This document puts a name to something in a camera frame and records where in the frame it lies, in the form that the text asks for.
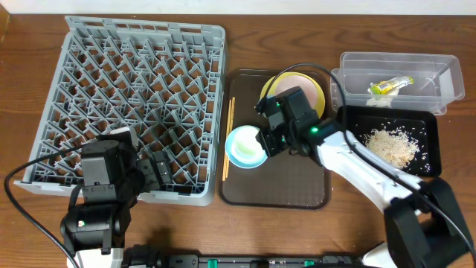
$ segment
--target wooden table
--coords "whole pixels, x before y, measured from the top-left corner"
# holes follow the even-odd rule
[[[108,16],[221,25],[228,69],[282,69],[311,61],[337,68],[345,51],[453,54],[466,96],[438,117],[442,178],[454,189],[476,235],[476,17],[469,16]],[[0,177],[28,160],[68,32],[63,16],[14,15],[0,44]],[[385,239],[381,213],[350,183],[332,178],[322,211],[233,207],[217,196],[207,207],[138,203],[126,246],[150,243],[167,252],[206,255],[359,255]],[[0,193],[0,267],[64,267],[65,256]],[[33,195],[19,202],[57,237],[68,198]],[[467,255],[455,267],[468,267]]]

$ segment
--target pile of grains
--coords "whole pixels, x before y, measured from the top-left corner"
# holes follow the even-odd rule
[[[364,135],[365,147],[378,157],[384,159],[395,168],[405,168],[419,152],[418,141],[409,138],[407,133],[398,128],[396,130],[372,130]]]

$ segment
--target plastic box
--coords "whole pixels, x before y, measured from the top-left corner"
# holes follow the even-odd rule
[[[66,35],[30,160],[135,128],[138,157],[162,150],[173,183],[140,200],[213,201],[226,42],[220,26],[66,16]],[[69,196],[78,153],[29,167],[20,187]]]
[[[399,90],[397,96],[376,99],[379,104],[391,101],[391,108],[446,113],[446,105],[464,98],[463,76],[459,60],[452,55],[346,52],[340,69],[332,70],[343,86],[347,104],[366,106],[375,96],[368,93],[371,83],[398,76],[410,76],[414,84]],[[341,95],[331,80],[332,107],[341,105]]]

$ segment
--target gray rack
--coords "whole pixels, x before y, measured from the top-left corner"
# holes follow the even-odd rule
[[[213,201],[225,82],[220,26],[66,16],[66,35],[30,160],[132,127],[138,157],[162,150],[173,183],[140,200],[184,205]],[[69,196],[82,180],[70,153],[29,167],[16,184]]]

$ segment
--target yellow plate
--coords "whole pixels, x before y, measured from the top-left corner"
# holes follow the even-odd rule
[[[313,109],[318,113],[318,116],[320,118],[322,116],[322,114],[324,113],[324,108],[326,107],[326,99],[324,97],[324,93],[322,92],[321,86],[319,86],[319,84],[314,79],[312,79],[309,75],[301,74],[301,73],[295,72],[295,71],[286,72],[286,73],[280,75],[276,79],[276,81],[273,83],[273,85],[269,89],[268,95],[274,96],[274,92],[276,91],[277,85],[280,83],[280,81],[284,77],[288,77],[288,76],[292,76],[292,75],[299,75],[301,77],[305,77],[305,78],[311,80],[311,82],[314,84],[316,90],[318,91],[318,101],[316,101],[316,104],[315,104]],[[263,89],[261,89],[260,99],[265,95],[265,91],[268,88],[268,85],[270,84],[271,80],[273,80],[273,78],[274,77],[271,77],[268,80],[268,82],[266,82]]]

